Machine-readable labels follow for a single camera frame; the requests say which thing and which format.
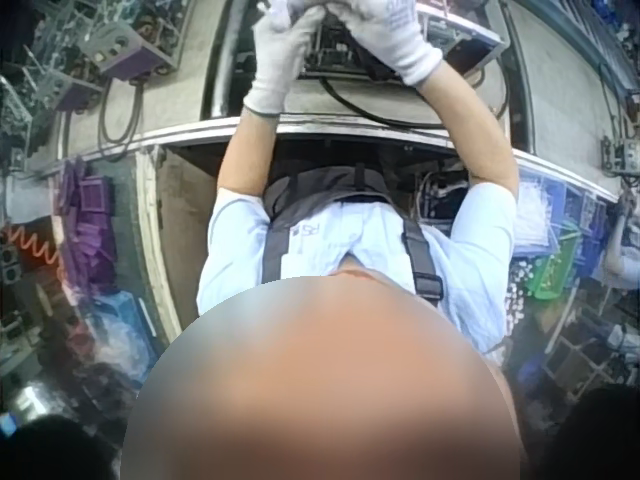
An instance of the gray apron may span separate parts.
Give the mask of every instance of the gray apron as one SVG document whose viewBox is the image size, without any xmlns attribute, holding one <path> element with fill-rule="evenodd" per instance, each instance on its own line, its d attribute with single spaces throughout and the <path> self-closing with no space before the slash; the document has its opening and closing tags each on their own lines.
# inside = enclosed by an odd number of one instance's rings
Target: gray apron
<svg viewBox="0 0 640 480">
<path fill-rule="evenodd" d="M 416 293 L 437 306 L 444 289 L 433 265 L 429 243 L 420 226 L 393 205 L 382 175 L 362 164 L 295 174 L 267 188 L 264 206 L 271 225 L 262 258 L 262 283 L 280 280 L 282 257 L 289 252 L 291 228 L 332 202 L 383 202 L 393 206 L 404 220 L 402 241 L 411 259 Z"/>
</svg>

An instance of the machine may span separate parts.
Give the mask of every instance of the machine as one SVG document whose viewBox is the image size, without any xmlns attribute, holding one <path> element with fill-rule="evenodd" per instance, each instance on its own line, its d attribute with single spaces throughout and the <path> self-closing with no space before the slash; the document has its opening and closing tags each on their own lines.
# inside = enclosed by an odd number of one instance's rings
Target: machine
<svg viewBox="0 0 640 480">
<path fill-rule="evenodd" d="M 9 170 L 24 171 L 25 160 L 48 137 L 56 111 L 84 112 L 98 103 L 104 80 L 77 46 L 91 25 L 88 0 L 39 0 L 40 21 L 25 60 L 0 77 L 0 150 Z"/>
<path fill-rule="evenodd" d="M 497 33 L 465 18 L 486 1 L 429 0 L 418 3 L 419 21 L 425 38 L 442 49 L 445 59 L 458 72 L 470 76 L 482 70 L 508 48 L 509 41 Z M 252 52 L 240 50 L 236 71 L 250 73 L 255 68 Z M 360 47 L 344 26 L 328 16 L 318 31 L 312 51 L 306 59 L 303 77 L 351 78 L 374 81 L 398 81 L 396 74 Z"/>
<path fill-rule="evenodd" d="M 604 172 L 623 177 L 640 177 L 640 140 L 627 138 L 614 141 L 605 136 L 601 147 Z"/>
<path fill-rule="evenodd" d="M 51 5 L 40 1 L 35 7 L 52 12 Z M 81 113 L 97 104 L 105 83 L 77 45 L 96 10 L 84 0 L 66 0 L 60 5 L 55 6 L 56 14 L 47 15 L 50 21 L 33 50 L 27 48 L 26 68 L 38 101 L 51 110 Z"/>
<path fill-rule="evenodd" d="M 97 0 L 80 49 L 112 78 L 136 83 L 178 68 L 194 0 Z"/>
</svg>

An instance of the orange coiled cable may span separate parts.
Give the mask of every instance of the orange coiled cable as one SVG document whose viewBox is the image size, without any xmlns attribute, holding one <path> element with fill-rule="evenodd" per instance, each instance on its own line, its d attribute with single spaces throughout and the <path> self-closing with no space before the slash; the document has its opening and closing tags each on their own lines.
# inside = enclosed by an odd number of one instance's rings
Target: orange coiled cable
<svg viewBox="0 0 640 480">
<path fill-rule="evenodd" d="M 11 225 L 6 225 L 2 228 L 2 232 L 7 235 L 9 241 L 13 243 L 20 250 L 30 251 L 34 258 L 42 258 L 47 265 L 53 265 L 58 263 L 57 276 L 61 282 L 64 279 L 64 270 L 62 268 L 62 262 L 60 262 L 60 255 L 56 249 L 53 254 L 51 253 L 51 244 L 48 240 L 43 243 L 40 242 L 40 238 L 37 233 L 32 233 L 27 238 L 27 231 L 24 227 L 13 228 Z"/>
</svg>

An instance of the hand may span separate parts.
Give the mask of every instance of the hand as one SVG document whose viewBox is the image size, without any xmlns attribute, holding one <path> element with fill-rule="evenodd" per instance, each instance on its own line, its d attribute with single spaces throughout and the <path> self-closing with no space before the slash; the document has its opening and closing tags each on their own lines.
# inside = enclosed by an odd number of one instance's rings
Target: hand
<svg viewBox="0 0 640 480">
<path fill-rule="evenodd" d="M 253 27 L 258 68 L 251 91 L 244 99 L 249 110 L 262 115 L 279 115 L 284 101 L 304 65 L 311 37 L 325 17 L 323 7 L 307 10 L 285 31 L 278 31 L 270 14 Z"/>
<path fill-rule="evenodd" d="M 625 218 L 633 213 L 636 208 L 636 196 L 630 190 L 625 190 L 618 200 L 618 211 Z"/>
<path fill-rule="evenodd" d="M 442 61 L 442 51 L 421 33 L 415 0 L 358 0 L 327 8 L 353 38 L 410 86 L 420 86 Z"/>
</svg>

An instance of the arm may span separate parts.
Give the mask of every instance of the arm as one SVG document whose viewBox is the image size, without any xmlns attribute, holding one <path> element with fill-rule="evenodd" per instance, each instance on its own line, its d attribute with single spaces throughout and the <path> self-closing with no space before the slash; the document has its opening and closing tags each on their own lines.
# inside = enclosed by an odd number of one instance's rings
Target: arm
<svg viewBox="0 0 640 480">
<path fill-rule="evenodd" d="M 627 216 L 623 213 L 618 217 L 616 226 L 613 229 L 607 249 L 605 251 L 603 266 L 605 270 L 618 277 L 624 274 L 624 262 L 622 260 L 622 234 L 627 224 Z"/>
<path fill-rule="evenodd" d="M 277 125 L 277 117 L 261 117 L 244 109 L 222 160 L 218 189 L 262 196 L 269 178 Z"/>
<path fill-rule="evenodd" d="M 325 16 L 311 8 L 288 30 L 278 30 L 269 14 L 253 29 L 258 69 L 245 109 L 229 143 L 218 176 L 218 188 L 262 196 L 273 160 L 278 117 L 304 62 L 304 52 Z"/>
<path fill-rule="evenodd" d="M 424 40 L 415 0 L 386 4 L 363 0 L 353 9 L 338 3 L 327 7 L 405 84 L 418 87 L 449 131 L 473 183 L 494 183 L 517 196 L 518 166 L 511 145 L 475 91 L 442 61 L 442 51 Z"/>
<path fill-rule="evenodd" d="M 469 84 L 442 62 L 419 87 L 436 111 L 472 184 L 495 183 L 518 196 L 518 164 L 500 124 Z"/>
</svg>

